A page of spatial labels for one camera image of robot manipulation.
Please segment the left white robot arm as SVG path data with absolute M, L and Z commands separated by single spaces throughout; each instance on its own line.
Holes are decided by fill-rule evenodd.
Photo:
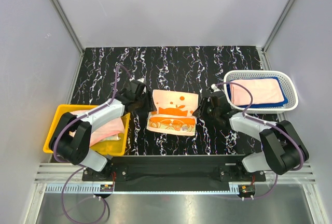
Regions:
M 110 159 L 90 148 L 91 134 L 109 121 L 139 108 L 155 110 L 151 91 L 144 78 L 131 80 L 127 88 L 91 110 L 79 115 L 63 113 L 51 131 L 48 148 L 56 159 L 92 169 L 98 179 L 107 180 L 112 175 L 112 168 L 108 165 Z

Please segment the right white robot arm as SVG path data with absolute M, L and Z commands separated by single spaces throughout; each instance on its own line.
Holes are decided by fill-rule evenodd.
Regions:
M 193 116 L 211 119 L 215 125 L 244 133 L 261 142 L 262 151 L 245 156 L 236 167 L 236 176 L 240 180 L 248 180 L 257 171 L 271 170 L 283 175 L 301 169 L 309 159 L 307 148 L 289 121 L 264 121 L 243 114 L 231 108 L 222 91 L 204 97 Z

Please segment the orange fox pattern towel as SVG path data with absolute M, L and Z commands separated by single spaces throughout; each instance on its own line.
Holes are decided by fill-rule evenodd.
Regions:
M 194 136 L 199 95 L 195 93 L 154 90 L 155 110 L 148 115 L 146 129 L 177 136 Z

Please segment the pink patterned towel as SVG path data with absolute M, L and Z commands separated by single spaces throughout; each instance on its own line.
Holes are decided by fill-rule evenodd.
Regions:
M 101 127 L 97 128 L 96 130 L 92 131 L 90 136 L 90 147 L 100 143 L 99 140 L 102 137 L 107 137 L 115 134 L 124 134 L 125 133 L 125 126 L 121 119 L 121 117 L 113 119 L 108 123 L 102 125 Z

